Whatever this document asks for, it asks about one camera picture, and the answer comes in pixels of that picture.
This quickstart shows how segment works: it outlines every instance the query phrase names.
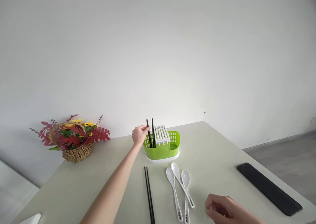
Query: spoon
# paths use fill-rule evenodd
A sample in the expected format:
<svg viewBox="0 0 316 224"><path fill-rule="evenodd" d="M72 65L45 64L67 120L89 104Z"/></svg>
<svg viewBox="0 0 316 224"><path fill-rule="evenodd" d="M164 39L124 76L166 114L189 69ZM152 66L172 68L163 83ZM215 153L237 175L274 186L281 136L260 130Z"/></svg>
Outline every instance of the spoon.
<svg viewBox="0 0 316 224"><path fill-rule="evenodd" d="M179 174L179 167L176 163L171 163L171 169L174 173L174 176L177 178L177 180L179 181L180 183L180 186L182 187L183 191L185 192L185 195L187 196L188 200L189 200L189 203L191 205L191 208L194 208L194 203L193 203L193 200L191 199L191 196L189 195L189 193L187 192L187 190L185 189L185 187L183 186L181 180L180 180L180 174Z"/></svg>
<svg viewBox="0 0 316 224"><path fill-rule="evenodd" d="M185 189L188 191L189 183L190 183L190 173L187 170L183 170L181 173L181 178ZM190 224L190 216L189 216L189 205L188 198L185 197L184 204L184 223Z"/></svg>
<svg viewBox="0 0 316 224"><path fill-rule="evenodd" d="M167 174L167 178L173 188L173 193L174 193L174 202L175 202L175 207L177 209L177 216L178 216L178 220L179 221L183 221L183 218L182 218L182 213L181 213L181 210L180 210L180 206L179 206L179 201L178 201L178 197L177 197L177 192L175 191L175 178L174 178L174 173L172 171L172 169L170 167L167 168L167 171L166 171L166 174Z"/></svg>

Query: chopsticks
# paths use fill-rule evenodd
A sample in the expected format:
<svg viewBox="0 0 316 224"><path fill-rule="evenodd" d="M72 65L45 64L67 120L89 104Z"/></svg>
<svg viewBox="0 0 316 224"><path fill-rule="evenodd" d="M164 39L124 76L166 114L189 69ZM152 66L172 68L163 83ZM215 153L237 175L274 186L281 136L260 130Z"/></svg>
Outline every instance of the chopsticks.
<svg viewBox="0 0 316 224"><path fill-rule="evenodd" d="M156 147L156 137L155 137L155 128L154 128L154 120L151 118L151 127L152 127L152 143L153 147Z"/></svg>
<svg viewBox="0 0 316 224"><path fill-rule="evenodd" d="M144 171L145 171L145 179L146 179L146 187L147 187L150 221L151 221L151 224L156 224L155 215L154 215L154 208L152 206L151 190L150 190L150 183L149 183L149 176L148 176L148 167L146 167L146 168L144 167Z"/></svg>
<svg viewBox="0 0 316 224"><path fill-rule="evenodd" d="M152 148L152 143L151 143L151 137L150 137L150 131L148 130L148 139L149 139L149 146L150 146L150 148Z"/></svg>

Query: baseboard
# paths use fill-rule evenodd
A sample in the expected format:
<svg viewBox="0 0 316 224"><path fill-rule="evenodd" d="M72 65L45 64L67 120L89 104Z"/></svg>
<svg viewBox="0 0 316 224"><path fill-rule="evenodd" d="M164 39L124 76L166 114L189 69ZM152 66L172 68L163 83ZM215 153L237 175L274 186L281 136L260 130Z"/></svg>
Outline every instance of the baseboard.
<svg viewBox="0 0 316 224"><path fill-rule="evenodd" d="M291 141L291 140L294 140L294 139L298 139L298 138L301 138L303 136L306 136L306 135L309 135L309 134L313 134L313 133L316 133L316 129L308 131L308 132L305 132L305 133L302 133L302 134L297 134L297 135L293 135L293 136L290 136L290 137L286 137L286 138L274 140L274 141L271 141L271 142L259 144L259 145L253 146L253 147L244 148L243 151L247 153L247 152L259 149L259 148L268 147L268 146L271 146L271 145L275 145L275 144Z"/></svg>

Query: hand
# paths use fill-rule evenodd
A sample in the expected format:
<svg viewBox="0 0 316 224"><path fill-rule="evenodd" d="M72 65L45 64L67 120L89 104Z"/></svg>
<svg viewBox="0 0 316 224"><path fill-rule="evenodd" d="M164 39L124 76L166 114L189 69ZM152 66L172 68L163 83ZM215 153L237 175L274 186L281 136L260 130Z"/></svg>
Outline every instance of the hand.
<svg viewBox="0 0 316 224"><path fill-rule="evenodd" d="M209 194L205 211L215 224L265 224L229 196Z"/></svg>
<svg viewBox="0 0 316 224"><path fill-rule="evenodd" d="M147 127L147 125L141 125L136 127L133 130L133 141L134 141L134 145L141 147L140 145L143 144L146 135L148 133L148 131L150 130L151 126Z"/></svg>

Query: gray floor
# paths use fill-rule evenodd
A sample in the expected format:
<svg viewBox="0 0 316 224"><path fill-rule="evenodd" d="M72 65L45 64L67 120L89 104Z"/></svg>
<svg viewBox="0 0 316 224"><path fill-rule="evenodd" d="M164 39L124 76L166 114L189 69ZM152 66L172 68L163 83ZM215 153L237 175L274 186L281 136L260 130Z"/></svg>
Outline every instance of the gray floor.
<svg viewBox="0 0 316 224"><path fill-rule="evenodd" d="M248 154L316 205L316 133Z"/></svg>

